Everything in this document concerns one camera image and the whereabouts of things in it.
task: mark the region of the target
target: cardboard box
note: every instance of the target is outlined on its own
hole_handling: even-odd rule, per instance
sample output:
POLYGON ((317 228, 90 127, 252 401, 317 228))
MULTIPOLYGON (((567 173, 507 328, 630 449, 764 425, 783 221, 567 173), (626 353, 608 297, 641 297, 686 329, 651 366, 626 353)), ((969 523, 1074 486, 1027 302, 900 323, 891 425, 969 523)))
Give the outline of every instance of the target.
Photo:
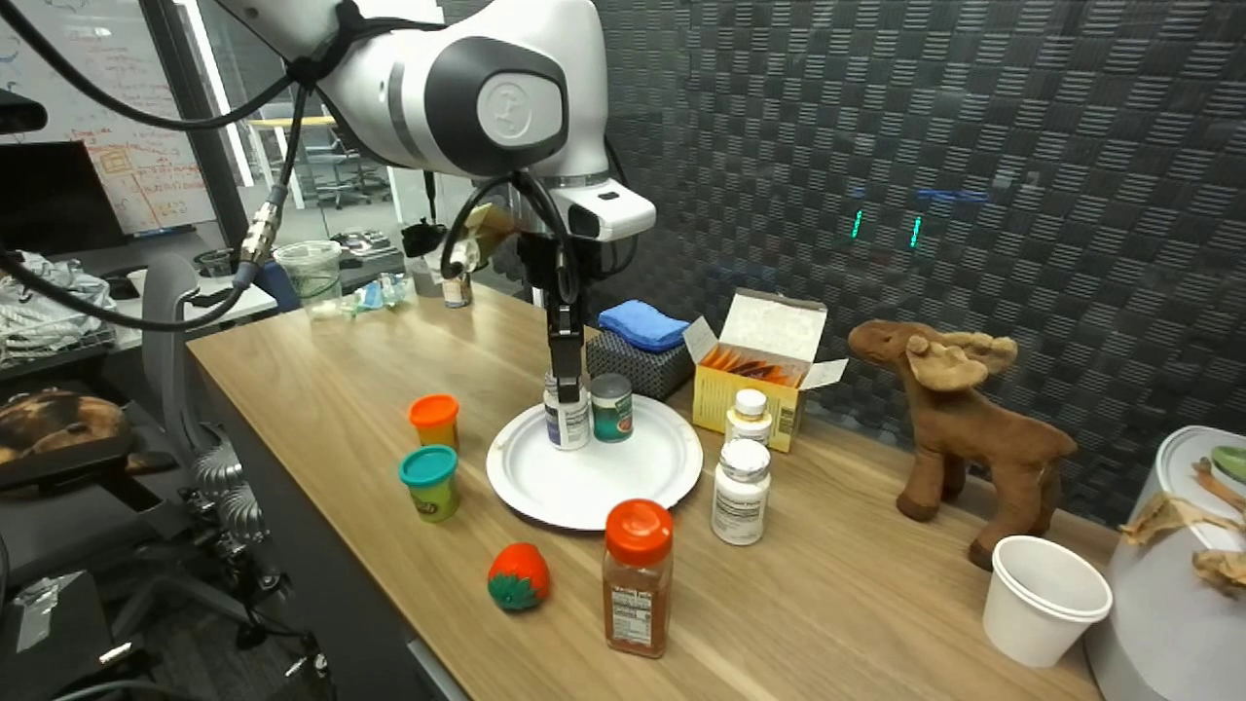
POLYGON ((769 398, 769 449, 789 451, 796 401, 804 388, 840 381, 850 356, 812 362, 825 328, 825 302, 740 289, 724 334, 704 318, 686 329, 692 371, 692 425, 724 430, 735 388, 769 398))

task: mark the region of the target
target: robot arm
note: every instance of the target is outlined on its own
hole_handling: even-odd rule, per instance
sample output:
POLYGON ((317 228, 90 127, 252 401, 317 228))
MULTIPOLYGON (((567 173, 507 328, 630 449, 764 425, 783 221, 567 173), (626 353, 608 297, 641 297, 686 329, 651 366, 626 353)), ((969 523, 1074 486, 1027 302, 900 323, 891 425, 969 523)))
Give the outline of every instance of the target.
POLYGON ((582 240, 655 224, 655 203, 608 173, 608 54, 593 0, 495 0, 446 25, 438 6, 393 0, 220 6, 286 62, 317 57, 347 35, 347 54, 313 88, 372 159, 446 173, 526 167, 582 240))

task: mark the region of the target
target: wooden reindeer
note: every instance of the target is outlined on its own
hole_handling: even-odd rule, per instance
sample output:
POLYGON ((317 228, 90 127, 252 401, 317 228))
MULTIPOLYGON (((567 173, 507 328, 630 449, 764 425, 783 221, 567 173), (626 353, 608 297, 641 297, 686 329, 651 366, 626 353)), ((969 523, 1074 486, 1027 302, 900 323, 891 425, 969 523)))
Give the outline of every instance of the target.
POLYGON ((1007 414, 977 393, 987 373, 1014 362, 1014 342, 977 329, 869 318, 850 329, 850 351, 896 371, 905 393, 916 467, 896 510, 929 523, 940 498, 965 486, 965 464, 987 467, 997 512, 969 543, 987 554, 1007 533, 1045 533, 1057 498, 1057 458, 1079 445, 1053 425, 1007 414))

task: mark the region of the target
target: black wall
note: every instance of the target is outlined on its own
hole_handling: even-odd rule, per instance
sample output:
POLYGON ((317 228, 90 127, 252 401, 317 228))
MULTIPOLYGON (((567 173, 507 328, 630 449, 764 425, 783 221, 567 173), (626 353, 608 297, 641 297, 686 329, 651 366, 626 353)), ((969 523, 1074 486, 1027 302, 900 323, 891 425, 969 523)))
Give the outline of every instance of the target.
MULTIPOLYGON (((987 393, 1079 437, 1061 504, 1099 523, 1171 429, 1246 430, 1246 2, 600 10, 611 137, 661 218, 608 297, 712 323, 735 289, 825 298, 825 356, 870 316, 1014 334, 987 393)), ((881 371, 811 401, 905 445, 881 371)))

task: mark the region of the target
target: orange cap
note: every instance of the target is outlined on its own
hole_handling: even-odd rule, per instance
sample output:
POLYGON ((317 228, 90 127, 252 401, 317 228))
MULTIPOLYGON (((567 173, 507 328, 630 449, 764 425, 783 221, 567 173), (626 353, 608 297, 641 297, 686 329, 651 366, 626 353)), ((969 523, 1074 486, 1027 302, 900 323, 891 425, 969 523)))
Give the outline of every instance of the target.
POLYGON ((428 398, 416 398, 404 416, 412 420, 412 429, 450 425, 460 416, 460 401, 446 393, 428 393, 428 398))
POLYGON ((651 498, 626 498, 608 512, 608 550, 622 565, 656 565, 669 554, 674 517, 651 498))

